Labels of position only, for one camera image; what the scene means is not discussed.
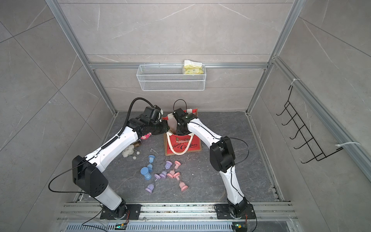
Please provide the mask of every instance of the marble tile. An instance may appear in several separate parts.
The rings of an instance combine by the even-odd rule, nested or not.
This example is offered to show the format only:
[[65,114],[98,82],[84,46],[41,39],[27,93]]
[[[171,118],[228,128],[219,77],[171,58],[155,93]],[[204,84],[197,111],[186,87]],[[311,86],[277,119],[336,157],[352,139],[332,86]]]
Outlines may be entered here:
[[60,89],[60,92],[84,120],[88,119],[101,98],[101,94],[83,66]]
[[58,89],[82,66],[56,19],[15,38]]
[[270,54],[251,55],[87,55],[90,62],[268,62]]
[[[132,99],[149,99],[165,111],[173,110],[177,99],[184,99],[190,108],[202,111],[245,111],[255,88],[206,88],[203,91],[142,91],[140,88],[106,88],[117,110],[128,110]],[[137,102],[133,110],[142,111],[145,102]]]
[[280,56],[371,154],[371,58],[302,19]]
[[12,35],[8,32],[8,30],[2,25],[0,22],[0,42],[9,39]]
[[[84,156],[95,150],[100,143],[100,138],[94,133],[90,126],[85,123],[71,147],[58,164],[53,175],[48,180],[56,177],[63,171],[71,168],[71,161],[76,155]],[[77,191],[78,187],[72,181],[72,172],[68,172],[56,178],[51,188],[57,191]],[[56,221],[59,207],[66,202],[71,202],[75,193],[53,193],[45,186],[40,196],[33,205],[30,213],[20,227],[20,231],[56,231],[52,230]]]
[[[119,3],[119,4],[176,4],[176,3],[194,3],[193,0],[58,0],[59,3]],[[201,0],[197,4],[202,3],[293,3],[293,0]]]
[[[283,105],[289,96],[288,86],[290,82],[286,77],[279,70],[275,70],[265,83],[261,96],[277,123],[327,225],[331,231],[368,230],[371,216],[367,212],[371,207],[371,200],[367,196],[371,193],[371,183],[350,156],[342,150],[321,161],[301,163],[313,158],[309,147],[294,149],[304,143],[303,137],[298,134],[294,140],[290,139],[289,137],[294,137],[297,132],[295,124],[290,122],[286,126],[281,125],[290,120],[287,112],[281,116],[276,115],[284,109]],[[335,146],[337,141],[295,89],[291,93],[290,102],[323,152],[326,155],[333,153],[337,148]],[[294,120],[298,125],[302,124],[298,117]],[[306,128],[301,130],[304,136],[308,134],[308,130]],[[320,154],[315,142],[310,142],[310,147],[317,152],[316,154]],[[357,221],[357,223],[352,224],[348,221]]]
[[243,55],[271,53],[291,4],[61,4],[61,8],[87,54]]
[[256,87],[263,69],[208,69],[206,88]]
[[112,113],[106,105],[106,102],[103,98],[100,98],[86,122],[99,138],[103,139],[112,117]]
[[[132,112],[131,117],[140,113]],[[126,115],[125,112],[118,114],[111,135],[117,133]],[[236,165],[240,187],[249,201],[274,201],[268,175],[244,112],[200,112],[198,116],[215,133],[240,138],[248,143],[249,157],[245,162]],[[240,141],[232,141],[232,144],[236,161],[244,159],[247,155],[246,145]],[[142,145],[138,147],[141,153],[137,155],[136,160],[118,155],[104,171],[104,175],[109,185],[128,202],[226,201],[227,193],[223,181],[209,161],[209,149],[204,144],[202,149],[200,152],[185,153],[181,156],[165,156],[163,135],[152,136],[142,141]],[[178,160],[182,164],[178,169],[181,179],[189,189],[181,192],[178,182],[167,178],[156,184],[152,194],[146,193],[144,189],[151,182],[144,180],[140,169],[148,164],[150,154],[156,156],[153,173],[163,171],[166,160]]]
[[138,69],[96,69],[99,79],[106,88],[140,88]]
[[44,0],[2,0],[0,21],[14,36],[54,18]]
[[308,0],[300,17],[371,55],[371,2]]
[[17,231],[85,121],[61,93],[0,152],[0,231]]
[[14,38],[0,43],[0,149],[58,91]]
[[252,111],[252,118],[284,200],[292,202],[303,230],[330,232],[284,137],[261,97]]

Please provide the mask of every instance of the wall hook rack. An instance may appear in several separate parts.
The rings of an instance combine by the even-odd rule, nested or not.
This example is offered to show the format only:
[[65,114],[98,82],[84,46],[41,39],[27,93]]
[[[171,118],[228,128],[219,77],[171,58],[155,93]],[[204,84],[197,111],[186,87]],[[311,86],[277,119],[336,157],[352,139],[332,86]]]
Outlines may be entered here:
[[[310,161],[312,161],[312,160],[314,160],[314,159],[316,159],[317,161],[320,161],[320,160],[323,160],[324,158],[327,158],[327,157],[329,157],[329,156],[335,154],[335,153],[338,152],[338,151],[343,150],[343,148],[340,147],[340,148],[336,149],[335,152],[333,152],[333,153],[331,153],[331,154],[329,154],[329,155],[326,155],[326,154],[323,152],[322,148],[319,146],[318,142],[316,141],[316,139],[315,139],[314,136],[312,135],[311,131],[308,129],[308,127],[306,126],[306,124],[304,123],[304,121],[302,120],[302,118],[300,117],[300,115],[298,114],[298,112],[295,110],[294,106],[293,106],[293,105],[291,104],[291,102],[290,102],[290,96],[291,96],[291,92],[292,92],[292,86],[289,87],[289,91],[290,91],[289,97],[288,97],[288,99],[287,99],[287,102],[284,104],[285,109],[284,109],[280,114],[276,114],[276,115],[277,115],[277,116],[280,116],[280,115],[282,115],[285,111],[287,111],[287,113],[290,115],[291,119],[290,119],[286,124],[283,124],[283,123],[281,123],[281,124],[282,124],[283,126],[285,126],[285,125],[287,125],[289,122],[293,121],[293,122],[295,123],[296,127],[298,128],[298,131],[296,132],[295,136],[294,136],[293,138],[290,137],[290,139],[292,139],[292,140],[295,139],[299,133],[300,133],[301,136],[303,137],[305,143],[304,143],[303,145],[301,145],[300,147],[294,147],[294,149],[300,149],[300,148],[302,148],[304,145],[308,145],[308,147],[309,147],[309,149],[310,149],[310,151],[311,151],[311,153],[312,153],[312,155],[313,155],[313,158],[311,158],[311,159],[308,160],[307,162],[301,162],[301,163],[306,164],[306,163],[308,163],[308,162],[310,162]],[[289,106],[294,110],[294,112],[295,112],[294,115],[292,115],[292,114],[289,112],[289,110],[287,109]],[[298,123],[296,123],[296,121],[294,120],[294,117],[295,117],[295,116],[298,116],[298,118],[300,119],[300,121],[303,123],[303,125],[302,125],[301,127],[299,127],[299,126],[298,126]],[[303,135],[303,133],[302,133],[302,131],[301,131],[301,129],[303,129],[303,128],[306,128],[307,131],[309,132],[309,134],[310,134],[310,138],[309,138],[309,140],[307,140],[307,139],[304,137],[304,135]],[[312,140],[315,142],[315,144],[318,146],[319,150],[321,151],[318,155],[315,155],[315,154],[314,154],[314,152],[313,152],[311,146],[309,145],[309,142],[312,141]]]

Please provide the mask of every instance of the wire mesh basket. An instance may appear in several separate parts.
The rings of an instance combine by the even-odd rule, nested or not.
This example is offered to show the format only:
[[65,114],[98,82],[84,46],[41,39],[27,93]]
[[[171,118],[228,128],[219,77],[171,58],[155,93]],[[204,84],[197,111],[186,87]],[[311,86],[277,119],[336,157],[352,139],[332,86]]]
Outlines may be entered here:
[[137,78],[143,91],[205,90],[204,74],[183,74],[183,64],[139,65]]

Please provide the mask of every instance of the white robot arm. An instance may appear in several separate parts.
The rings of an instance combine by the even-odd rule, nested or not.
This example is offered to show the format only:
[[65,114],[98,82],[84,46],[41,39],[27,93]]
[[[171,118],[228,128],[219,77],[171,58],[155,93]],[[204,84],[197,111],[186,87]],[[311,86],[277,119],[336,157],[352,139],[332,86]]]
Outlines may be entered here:
[[[116,218],[125,215],[125,201],[108,185],[102,172],[110,162],[130,144],[142,135],[166,133],[169,129],[166,121],[161,121],[162,111],[157,106],[146,107],[143,114],[126,122],[112,139],[103,146],[86,155],[76,156],[72,161],[73,181],[91,197],[104,205]],[[228,137],[221,137],[208,129],[194,115],[177,109],[173,113],[177,119],[177,134],[194,133],[210,148],[210,162],[219,171],[227,190],[229,209],[234,217],[240,217],[247,206],[237,181],[234,167],[234,152]]]

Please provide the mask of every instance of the metal rail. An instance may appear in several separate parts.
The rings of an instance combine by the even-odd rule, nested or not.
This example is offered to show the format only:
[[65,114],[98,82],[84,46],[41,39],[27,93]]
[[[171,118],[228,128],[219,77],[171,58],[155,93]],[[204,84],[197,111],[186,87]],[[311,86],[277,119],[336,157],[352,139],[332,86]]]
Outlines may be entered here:
[[109,110],[113,115],[117,113],[111,99],[109,98],[105,88],[103,87],[102,83],[99,81],[98,76],[96,73],[89,67],[88,58],[83,51],[80,43],[78,42],[75,34],[73,33],[71,26],[69,25],[66,16],[63,14],[63,11],[57,2],[57,0],[46,0],[50,10],[53,12],[55,18],[57,19],[60,27],[62,28],[63,32],[65,33],[67,39],[71,43],[73,49],[75,50],[77,56],[80,58],[82,64],[84,65],[86,71],[88,72],[89,76],[92,78],[95,86],[97,87],[98,91],[100,92],[101,96],[103,97],[104,101],[106,102]]
[[[90,63],[89,66],[92,69],[137,69],[139,65],[180,65],[181,62],[117,62],[117,63],[105,63],[97,62]],[[206,62],[202,63],[206,68],[267,68],[267,62],[232,62],[232,63],[216,63]]]
[[293,3],[292,5],[292,8],[290,10],[290,13],[286,19],[286,22],[283,26],[283,29],[281,31],[281,34],[279,35],[278,37],[278,40],[277,40],[277,43],[275,45],[275,47],[273,48],[273,52],[272,54],[270,55],[270,58],[269,58],[269,61],[268,61],[268,69],[264,71],[262,77],[260,78],[259,80],[259,83],[255,89],[255,92],[251,98],[251,101],[246,109],[246,112],[247,113],[251,113],[252,109],[254,108],[255,104],[256,104],[256,101],[264,87],[264,84],[265,82],[267,81],[268,79],[268,76],[269,76],[269,73],[272,69],[272,60],[274,59],[275,56],[279,55],[282,48],[283,48],[283,45],[287,39],[287,37],[289,36],[290,32],[291,32],[291,29],[293,28],[300,12],[301,12],[301,9],[303,8],[304,4],[305,4],[305,1],[306,0],[295,0],[295,2]]
[[[290,82],[293,79],[299,79],[279,56],[274,57],[273,63]],[[350,135],[343,125],[327,110],[321,101],[301,80],[294,81],[292,85],[340,144],[345,142],[356,142],[353,136]],[[368,180],[371,181],[371,159],[368,153],[358,144],[346,144],[343,148]]]
[[[142,208],[139,220],[149,222],[241,222],[244,219],[217,219],[214,205],[223,202],[136,202]],[[251,202],[258,221],[297,221],[291,202]],[[57,222],[84,222],[101,211],[99,203],[66,203],[59,209]]]

